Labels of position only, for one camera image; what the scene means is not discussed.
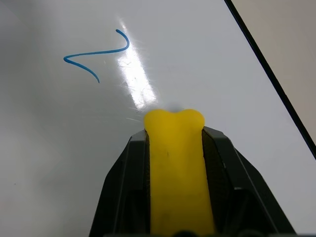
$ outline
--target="white surface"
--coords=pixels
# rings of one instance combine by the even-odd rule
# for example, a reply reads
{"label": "white surface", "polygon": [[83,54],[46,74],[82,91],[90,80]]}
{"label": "white surface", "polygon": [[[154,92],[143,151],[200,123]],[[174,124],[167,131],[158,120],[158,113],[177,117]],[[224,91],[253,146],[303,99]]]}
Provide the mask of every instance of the white surface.
{"label": "white surface", "polygon": [[233,2],[316,143],[316,1]]}
{"label": "white surface", "polygon": [[[316,232],[316,162],[222,0],[0,2],[0,235],[87,236],[104,178],[153,107],[194,108]],[[73,53],[100,78],[67,64]]]}

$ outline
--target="blue squiggle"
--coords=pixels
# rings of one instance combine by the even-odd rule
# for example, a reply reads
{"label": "blue squiggle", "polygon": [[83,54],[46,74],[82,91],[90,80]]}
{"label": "blue squiggle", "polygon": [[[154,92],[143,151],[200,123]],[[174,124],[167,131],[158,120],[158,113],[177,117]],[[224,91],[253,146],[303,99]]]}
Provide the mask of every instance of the blue squiggle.
{"label": "blue squiggle", "polygon": [[82,56],[82,55],[92,55],[92,54],[105,54],[105,53],[118,53],[118,52],[122,52],[124,50],[127,50],[129,47],[129,40],[127,38],[127,36],[120,30],[116,30],[117,33],[119,33],[120,35],[122,35],[124,37],[124,39],[126,40],[126,46],[124,48],[119,48],[119,49],[113,49],[113,50],[107,50],[107,51],[98,51],[98,52],[91,52],[91,53],[78,53],[78,54],[72,54],[72,55],[68,55],[66,57],[64,57],[64,61],[66,63],[70,63],[73,64],[75,66],[78,66],[82,69],[85,69],[86,71],[90,72],[96,79],[97,81],[100,83],[100,80],[98,78],[98,76],[89,68],[87,68],[86,66],[80,64],[80,63],[76,63],[72,60],[69,60],[69,58],[72,57],[77,57],[77,56]]}

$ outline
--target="black frame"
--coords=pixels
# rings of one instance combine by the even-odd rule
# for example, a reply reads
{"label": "black frame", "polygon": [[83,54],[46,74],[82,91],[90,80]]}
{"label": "black frame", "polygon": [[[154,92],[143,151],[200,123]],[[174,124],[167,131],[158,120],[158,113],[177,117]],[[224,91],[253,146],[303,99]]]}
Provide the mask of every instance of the black frame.
{"label": "black frame", "polygon": [[282,89],[280,83],[278,82],[276,76],[274,75],[272,69],[270,68],[268,62],[266,61],[265,57],[263,56],[262,52],[260,51],[257,43],[255,42],[254,38],[252,37],[251,33],[247,29],[245,23],[243,22],[241,16],[239,15],[238,11],[236,10],[232,0],[224,0],[228,9],[231,11],[233,17],[235,18],[237,24],[239,25],[241,31],[243,32],[244,36],[246,37],[250,47],[252,48],[253,52],[255,53],[257,59],[259,60],[261,66],[265,70],[268,78],[270,79],[273,87],[275,88],[277,94],[281,98],[284,106],[286,107],[287,111],[289,112],[290,116],[292,117],[295,125],[297,126],[298,130],[300,131],[302,137],[304,138],[307,146],[311,150],[314,158],[316,159],[316,146],[313,142],[311,136],[309,135],[308,131],[304,127],[301,119],[297,115],[294,107],[292,106],[290,100],[286,96],[284,90]]}

